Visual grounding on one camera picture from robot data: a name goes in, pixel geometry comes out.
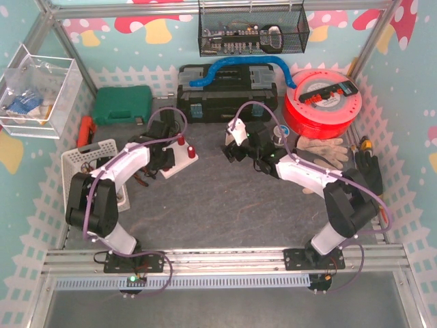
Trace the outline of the white peg fixture board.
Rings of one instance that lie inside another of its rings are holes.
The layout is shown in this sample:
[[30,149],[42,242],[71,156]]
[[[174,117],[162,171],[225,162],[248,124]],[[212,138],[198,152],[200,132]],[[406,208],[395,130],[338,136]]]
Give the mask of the white peg fixture board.
[[171,169],[161,169],[160,173],[163,175],[165,179],[169,179],[170,177],[174,176],[178,172],[182,171],[183,169],[187,168],[189,165],[193,164],[195,161],[199,159],[199,156],[197,154],[196,159],[189,159],[187,155],[187,148],[191,146],[187,140],[185,140],[186,143],[183,146],[179,146],[177,142],[172,143],[171,145],[167,146],[166,148],[172,148],[175,155],[175,165]]

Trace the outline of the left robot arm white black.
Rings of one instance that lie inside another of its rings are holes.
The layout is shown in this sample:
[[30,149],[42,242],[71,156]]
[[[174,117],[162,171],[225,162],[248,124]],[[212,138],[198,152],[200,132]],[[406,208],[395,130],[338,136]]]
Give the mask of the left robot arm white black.
[[117,254],[141,250],[139,241],[118,223],[117,192],[138,171],[156,177],[158,170],[175,165],[174,151],[167,146],[174,130],[153,121],[146,132],[131,138],[124,149],[94,171],[73,175],[66,205],[66,223],[88,238],[104,243]]

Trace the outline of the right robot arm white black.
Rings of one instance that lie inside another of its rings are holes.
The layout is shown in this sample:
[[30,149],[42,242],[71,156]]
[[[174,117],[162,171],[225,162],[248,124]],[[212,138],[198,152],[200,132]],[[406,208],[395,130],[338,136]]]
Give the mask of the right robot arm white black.
[[331,170],[289,153],[274,145],[261,122],[232,119],[223,153],[230,162],[250,158],[255,171],[298,184],[324,199],[328,223],[305,246],[312,264],[354,237],[378,214],[379,204],[363,190],[367,183],[357,169]]

